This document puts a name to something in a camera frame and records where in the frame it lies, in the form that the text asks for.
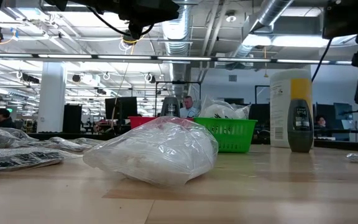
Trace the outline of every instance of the ventilation duct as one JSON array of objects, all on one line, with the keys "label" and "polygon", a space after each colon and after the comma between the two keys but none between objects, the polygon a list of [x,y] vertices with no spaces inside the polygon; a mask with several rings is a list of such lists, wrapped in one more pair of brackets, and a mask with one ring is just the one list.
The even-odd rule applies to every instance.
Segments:
[{"label": "ventilation duct", "polygon": [[[238,46],[237,50],[231,55],[235,58],[244,58],[248,56],[249,52],[255,47],[252,45],[244,44],[247,36],[251,32],[266,32],[264,27],[268,27],[267,30],[273,31],[274,22],[283,14],[283,12],[290,6],[294,0],[264,0],[260,7],[260,11],[255,15],[247,17],[246,23],[243,28],[243,33],[246,35],[243,43]],[[246,66],[241,63],[230,63],[226,65],[226,69],[232,70],[235,68],[245,68]]]},{"label": "ventilation duct", "polygon": [[[190,6],[180,6],[178,19],[162,23],[163,38],[171,40],[166,42],[165,48],[169,56],[188,56],[189,44],[186,40],[189,38],[190,25]],[[171,63],[169,65],[171,81],[190,81],[191,67],[188,63]],[[183,86],[173,86],[173,94],[177,98],[182,98]]]}]

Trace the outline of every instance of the green basket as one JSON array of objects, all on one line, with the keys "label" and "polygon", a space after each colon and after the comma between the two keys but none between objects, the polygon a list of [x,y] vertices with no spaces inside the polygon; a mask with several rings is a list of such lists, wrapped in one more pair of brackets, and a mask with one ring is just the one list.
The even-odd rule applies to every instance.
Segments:
[{"label": "green basket", "polygon": [[205,126],[219,143],[219,152],[246,153],[251,145],[256,120],[194,118]]}]

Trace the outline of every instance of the ceiling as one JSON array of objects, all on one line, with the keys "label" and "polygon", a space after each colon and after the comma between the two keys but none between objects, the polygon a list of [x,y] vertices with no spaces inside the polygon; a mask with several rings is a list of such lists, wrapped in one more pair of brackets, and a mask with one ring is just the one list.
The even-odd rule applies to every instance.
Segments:
[{"label": "ceiling", "polygon": [[[258,12],[262,1],[229,1],[227,11],[234,11],[236,20],[228,22],[225,17],[222,21],[218,32],[218,39],[212,46],[211,55],[229,54],[237,49],[244,39],[242,28],[246,17]],[[319,16],[323,11],[326,1],[317,0],[295,0],[294,3],[282,14],[277,21],[277,28],[280,30],[291,30],[290,21],[319,21]],[[190,17],[190,53],[189,56],[202,56],[201,49],[208,31],[208,22],[214,19],[213,27],[217,26],[222,5],[218,7],[218,13],[215,18],[210,18],[213,8],[213,0],[187,1],[191,7]],[[149,34],[140,39],[135,47],[123,49],[122,37],[117,32],[108,28],[91,12],[60,12],[57,10],[44,11],[42,7],[18,7],[15,11],[20,13],[12,13],[9,8],[5,8],[0,12],[0,27],[4,39],[0,44],[0,53],[32,53],[32,54],[134,54],[134,55],[165,55],[166,48],[163,39],[163,31],[161,24],[156,24]],[[113,13],[105,13],[102,16],[112,26],[124,30],[127,25],[124,21],[119,20],[118,16]],[[305,32],[308,31],[307,26],[303,26]],[[347,44],[338,44],[332,47],[327,56],[327,60],[350,60],[352,54],[358,50],[358,46],[354,40]],[[319,60],[323,54],[324,47],[286,47],[286,46],[266,46],[262,48],[253,48],[251,53],[255,58],[287,58],[287,59],[305,59]],[[18,77],[20,72],[32,75],[42,82],[42,61],[31,60],[4,60],[0,59],[0,85],[27,85]],[[118,63],[118,62],[65,62],[68,71],[67,101],[73,101],[73,97],[77,96],[76,101],[90,107],[95,106],[99,111],[92,113],[103,113],[102,105],[104,95],[97,94],[95,90],[80,90],[76,86],[84,86],[86,83],[75,83],[72,80],[73,75],[94,75],[99,76],[100,87],[116,87],[119,88],[122,82],[122,89],[114,90],[109,96],[145,96],[152,99],[155,95],[153,89],[154,84],[145,80],[147,74],[155,76],[156,80],[171,81],[169,76],[169,63]],[[191,79],[197,81],[200,74],[200,64],[198,62],[191,63]],[[215,68],[210,65],[203,85],[266,85],[269,79],[264,77],[266,73],[273,74],[278,69],[287,69],[294,67],[304,67],[305,65],[294,64],[264,64],[255,63],[253,66],[243,70],[229,71],[226,69]],[[237,75],[236,83],[228,82],[228,75]],[[321,82],[336,82],[343,77],[337,76],[321,76]],[[357,76],[349,75],[346,80],[356,80]],[[172,93],[171,85],[166,85],[167,91],[162,91],[159,96],[161,99]],[[7,100],[0,100],[0,104],[9,103],[10,98],[23,99],[26,102],[35,103],[34,110],[37,111],[39,98],[39,87],[35,88],[3,88],[10,92],[16,91],[22,93],[21,96],[6,96],[0,91],[0,97]],[[89,98],[97,100],[100,97],[100,103],[93,103]]]}]

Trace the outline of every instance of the black cloth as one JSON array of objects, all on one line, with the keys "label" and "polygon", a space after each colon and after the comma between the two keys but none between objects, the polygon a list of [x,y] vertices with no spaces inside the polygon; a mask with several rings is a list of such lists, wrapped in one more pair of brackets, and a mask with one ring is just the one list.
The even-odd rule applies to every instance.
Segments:
[{"label": "black cloth", "polygon": [[9,117],[0,122],[0,128],[16,128],[16,125],[13,122],[12,118]]}]

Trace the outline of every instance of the desk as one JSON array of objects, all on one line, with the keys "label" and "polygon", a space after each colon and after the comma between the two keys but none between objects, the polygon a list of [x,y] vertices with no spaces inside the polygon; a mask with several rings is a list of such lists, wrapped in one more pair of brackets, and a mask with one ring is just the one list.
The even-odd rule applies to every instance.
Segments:
[{"label": "desk", "polygon": [[110,176],[82,159],[0,174],[0,223],[358,223],[349,151],[252,146],[177,189]]}]

